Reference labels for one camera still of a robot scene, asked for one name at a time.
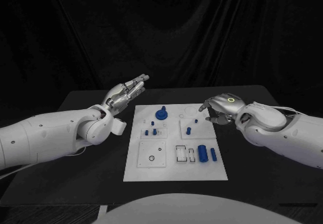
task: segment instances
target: peg board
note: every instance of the peg board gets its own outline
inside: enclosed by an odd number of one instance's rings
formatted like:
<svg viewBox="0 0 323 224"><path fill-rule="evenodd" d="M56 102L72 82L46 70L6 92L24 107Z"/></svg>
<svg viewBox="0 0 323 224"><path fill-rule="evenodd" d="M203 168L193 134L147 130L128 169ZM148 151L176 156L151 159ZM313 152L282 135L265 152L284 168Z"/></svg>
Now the peg board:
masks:
<svg viewBox="0 0 323 224"><path fill-rule="evenodd" d="M200 105L135 106L124 182L228 180L213 126L205 120L209 112L199 112ZM166 106L168 116L157 120L156 112L161 106ZM187 127L192 128L190 135L186 134ZM199 161L199 145L206 146L207 162ZM187 158L189 149L193 149L194 162L176 160L176 146L184 146ZM215 149L218 161L212 160L210 148Z"/></svg>

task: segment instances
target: table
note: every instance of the table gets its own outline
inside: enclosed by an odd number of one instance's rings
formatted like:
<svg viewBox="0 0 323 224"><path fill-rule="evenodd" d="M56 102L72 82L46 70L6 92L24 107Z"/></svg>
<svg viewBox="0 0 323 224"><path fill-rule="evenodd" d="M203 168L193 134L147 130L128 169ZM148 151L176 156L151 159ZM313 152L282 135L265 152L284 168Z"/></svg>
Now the table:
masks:
<svg viewBox="0 0 323 224"><path fill-rule="evenodd" d="M268 209L280 203L321 203L323 171L249 144L235 125L213 125L228 181L122 182L134 106L202 103L226 92L239 96L245 103L256 101L277 105L259 85L147 90L117 115L127 122L122 136L111 134L104 143L86 148L82 155L59 158L20 171L0 204L124 204L167 193L225 197ZM59 111L99 104L105 93L72 91Z"/></svg>

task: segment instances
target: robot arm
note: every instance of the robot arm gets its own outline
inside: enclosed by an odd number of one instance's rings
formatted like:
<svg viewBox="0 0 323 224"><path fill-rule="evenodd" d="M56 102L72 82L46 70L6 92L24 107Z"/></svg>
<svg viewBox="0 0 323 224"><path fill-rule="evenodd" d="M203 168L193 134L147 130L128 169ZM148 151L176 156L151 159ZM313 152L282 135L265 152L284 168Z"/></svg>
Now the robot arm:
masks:
<svg viewBox="0 0 323 224"><path fill-rule="evenodd" d="M40 114L0 128L0 169L46 162L101 144L125 123L114 118L144 91L147 75L118 84L101 105L88 109Z"/></svg>
<svg viewBox="0 0 323 224"><path fill-rule="evenodd" d="M229 125L235 120L236 129L251 144L265 146L307 166L323 168L321 118L307 116L288 107L271 107L256 102L246 105L230 93L209 98L199 111L206 107L218 115L206 120L219 125ZM284 115L278 109L295 114Z"/></svg>

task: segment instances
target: robotic hand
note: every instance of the robotic hand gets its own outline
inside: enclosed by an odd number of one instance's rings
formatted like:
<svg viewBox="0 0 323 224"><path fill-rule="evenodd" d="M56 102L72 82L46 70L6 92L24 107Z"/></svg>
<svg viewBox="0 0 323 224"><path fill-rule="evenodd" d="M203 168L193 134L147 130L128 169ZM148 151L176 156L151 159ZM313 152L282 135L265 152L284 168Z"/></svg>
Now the robotic hand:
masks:
<svg viewBox="0 0 323 224"><path fill-rule="evenodd" d="M102 104L88 109L36 115L0 128L0 170L36 164L101 144L112 132L121 135L125 123L114 118L143 93L147 75L118 84Z"/></svg>
<svg viewBox="0 0 323 224"><path fill-rule="evenodd" d="M323 119L307 116L288 107L275 107L254 102L246 105L230 93L209 98L199 112L210 107L216 117L206 120L229 125L235 120L236 129L248 142L265 146L277 154L301 164L323 168ZM278 109L293 111L284 115Z"/></svg>

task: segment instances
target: black curtain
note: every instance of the black curtain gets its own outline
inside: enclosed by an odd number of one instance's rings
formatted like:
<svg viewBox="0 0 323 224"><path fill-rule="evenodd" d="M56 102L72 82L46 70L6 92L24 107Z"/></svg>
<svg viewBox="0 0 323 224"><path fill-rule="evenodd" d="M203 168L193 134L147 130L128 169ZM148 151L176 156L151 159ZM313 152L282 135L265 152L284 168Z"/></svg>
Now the black curtain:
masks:
<svg viewBox="0 0 323 224"><path fill-rule="evenodd" d="M318 4L1 1L1 113L55 111L69 91L145 73L147 88L264 85L280 104L323 116Z"/></svg>

